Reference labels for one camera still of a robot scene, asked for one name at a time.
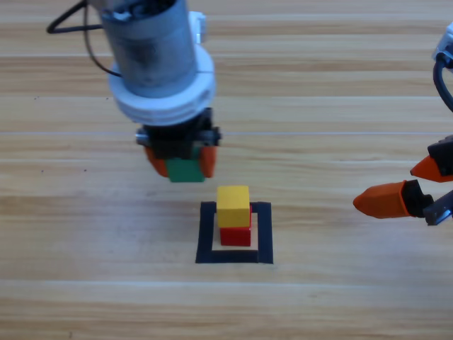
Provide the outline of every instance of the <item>wooden table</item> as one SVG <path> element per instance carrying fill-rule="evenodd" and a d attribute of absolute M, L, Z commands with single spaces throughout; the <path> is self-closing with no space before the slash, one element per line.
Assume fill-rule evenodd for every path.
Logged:
<path fill-rule="evenodd" d="M 45 34 L 71 5 L 0 3 L 0 339 L 452 339 L 452 223 L 352 206 L 453 131 L 450 1 L 190 1 L 224 132 L 203 184 L 159 178 L 81 35 Z M 195 264 L 200 202 L 236 184 L 273 204 L 273 266 Z"/>

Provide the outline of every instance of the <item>green block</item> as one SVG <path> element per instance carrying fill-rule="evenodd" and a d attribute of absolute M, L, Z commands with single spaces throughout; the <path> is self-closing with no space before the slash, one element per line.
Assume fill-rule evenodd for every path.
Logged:
<path fill-rule="evenodd" d="M 167 159 L 168 179 L 172 183 L 204 182 L 198 159 Z"/>

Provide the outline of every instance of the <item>white robot part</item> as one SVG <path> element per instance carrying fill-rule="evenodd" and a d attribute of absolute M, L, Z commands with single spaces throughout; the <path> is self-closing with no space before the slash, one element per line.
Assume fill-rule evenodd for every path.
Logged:
<path fill-rule="evenodd" d="M 132 121 L 148 126 L 184 123 L 203 112 L 215 96 L 214 62 L 200 43 L 205 39 L 206 19 L 200 12 L 189 13 L 195 46 L 197 75 L 183 91 L 163 98 L 147 98 L 129 91 L 122 78 L 109 75 L 110 90 L 120 110 Z"/>

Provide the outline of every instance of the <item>gray cylindrical motor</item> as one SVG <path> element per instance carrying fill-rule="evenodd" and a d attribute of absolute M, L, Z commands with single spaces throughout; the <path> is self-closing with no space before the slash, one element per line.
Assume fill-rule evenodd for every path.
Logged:
<path fill-rule="evenodd" d="M 186 89 L 197 62 L 185 0 L 90 0 L 125 87 L 147 98 Z"/>

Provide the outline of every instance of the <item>yellow block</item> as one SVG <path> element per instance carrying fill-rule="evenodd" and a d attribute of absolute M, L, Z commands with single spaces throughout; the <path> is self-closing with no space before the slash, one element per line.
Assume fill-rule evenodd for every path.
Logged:
<path fill-rule="evenodd" d="M 220 228 L 241 228 L 250 225 L 248 186 L 217 188 L 217 224 Z"/>

